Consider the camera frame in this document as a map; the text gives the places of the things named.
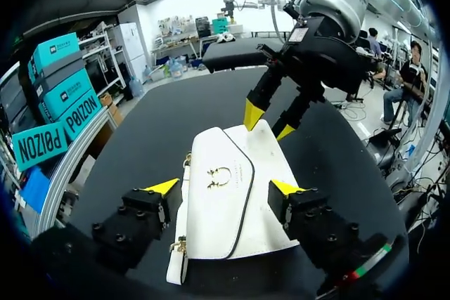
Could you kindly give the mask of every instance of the teal box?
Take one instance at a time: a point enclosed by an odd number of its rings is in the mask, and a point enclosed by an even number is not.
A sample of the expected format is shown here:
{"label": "teal box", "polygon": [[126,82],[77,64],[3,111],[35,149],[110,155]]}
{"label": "teal box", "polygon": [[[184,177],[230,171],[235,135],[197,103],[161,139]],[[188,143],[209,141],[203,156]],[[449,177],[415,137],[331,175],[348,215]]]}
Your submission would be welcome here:
{"label": "teal box", "polygon": [[92,85],[83,68],[47,93],[42,92],[40,88],[37,89],[37,94],[41,97],[39,108],[45,120],[53,122],[57,121],[70,106],[92,89]]}
{"label": "teal box", "polygon": [[228,32],[228,20],[226,18],[213,19],[212,31],[214,34]]}
{"label": "teal box", "polygon": [[78,51],[79,45],[75,33],[66,34],[37,45],[28,62],[28,74],[32,84],[45,67]]}
{"label": "teal box", "polygon": [[72,107],[67,109],[59,121],[63,123],[65,133],[71,141],[76,139],[100,109],[100,101],[93,89],[85,93]]}
{"label": "teal box", "polygon": [[13,135],[13,151],[18,168],[24,171],[67,151],[62,122],[38,126]]}

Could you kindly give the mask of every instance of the white refrigerator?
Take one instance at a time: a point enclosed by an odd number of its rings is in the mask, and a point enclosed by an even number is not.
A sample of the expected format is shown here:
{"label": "white refrigerator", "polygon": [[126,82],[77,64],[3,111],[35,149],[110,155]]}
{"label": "white refrigerator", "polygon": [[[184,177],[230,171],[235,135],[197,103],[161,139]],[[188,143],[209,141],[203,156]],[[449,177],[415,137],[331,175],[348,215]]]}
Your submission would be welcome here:
{"label": "white refrigerator", "polygon": [[147,60],[136,23],[130,22],[114,27],[114,36],[117,45],[122,46],[129,74],[143,82]]}

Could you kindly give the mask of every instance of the black table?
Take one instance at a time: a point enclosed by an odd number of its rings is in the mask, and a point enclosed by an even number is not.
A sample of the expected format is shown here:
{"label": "black table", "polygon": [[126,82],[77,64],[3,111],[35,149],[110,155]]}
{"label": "black table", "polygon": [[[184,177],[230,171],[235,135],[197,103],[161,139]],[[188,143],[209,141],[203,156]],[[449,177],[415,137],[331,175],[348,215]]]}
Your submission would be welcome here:
{"label": "black table", "polygon": [[[72,213],[71,224],[90,235],[91,224],[111,215],[121,196],[182,177],[182,162],[201,131],[242,124],[245,97],[264,70],[237,70],[197,77],[148,92],[112,135],[98,157]],[[273,125],[297,95],[289,79],[272,99],[265,119]],[[313,104],[299,130],[281,140],[297,182],[330,194],[330,205],[360,224],[360,236],[375,232],[390,240],[406,234],[392,194],[351,126],[329,103]],[[174,226],[152,243],[136,270],[127,276],[160,291],[201,295],[262,295],[315,292],[323,272],[301,248],[233,261],[190,261],[183,287],[165,281]],[[405,248],[380,281],[388,286],[408,263]]]}

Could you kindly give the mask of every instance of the man in black shirt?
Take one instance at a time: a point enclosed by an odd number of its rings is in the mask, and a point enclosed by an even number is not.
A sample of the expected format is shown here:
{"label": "man in black shirt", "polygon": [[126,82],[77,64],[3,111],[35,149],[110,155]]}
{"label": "man in black shirt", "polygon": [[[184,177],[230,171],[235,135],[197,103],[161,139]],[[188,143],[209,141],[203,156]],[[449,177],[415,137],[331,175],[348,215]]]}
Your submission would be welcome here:
{"label": "man in black shirt", "polygon": [[411,95],[410,91],[414,92],[417,96],[423,98],[425,93],[425,87],[427,86],[428,73],[420,63],[420,57],[422,54],[422,47],[417,41],[411,42],[412,59],[406,62],[400,70],[400,82],[403,87],[388,91],[383,96],[384,100],[384,117],[383,121],[386,124],[391,124],[394,119],[394,108],[392,104],[400,102],[402,98],[405,99],[408,105],[408,126],[413,122],[413,118],[416,116],[419,108],[419,102]]}

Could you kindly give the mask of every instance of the gold logo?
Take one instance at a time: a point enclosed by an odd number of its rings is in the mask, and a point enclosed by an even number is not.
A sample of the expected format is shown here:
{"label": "gold logo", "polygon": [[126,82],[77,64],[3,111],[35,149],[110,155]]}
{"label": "gold logo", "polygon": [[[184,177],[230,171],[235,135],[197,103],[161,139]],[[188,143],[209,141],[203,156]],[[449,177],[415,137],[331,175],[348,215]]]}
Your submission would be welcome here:
{"label": "gold logo", "polygon": [[210,169],[207,173],[211,175],[211,183],[208,185],[208,189],[213,186],[224,186],[231,180],[231,170],[226,167]]}

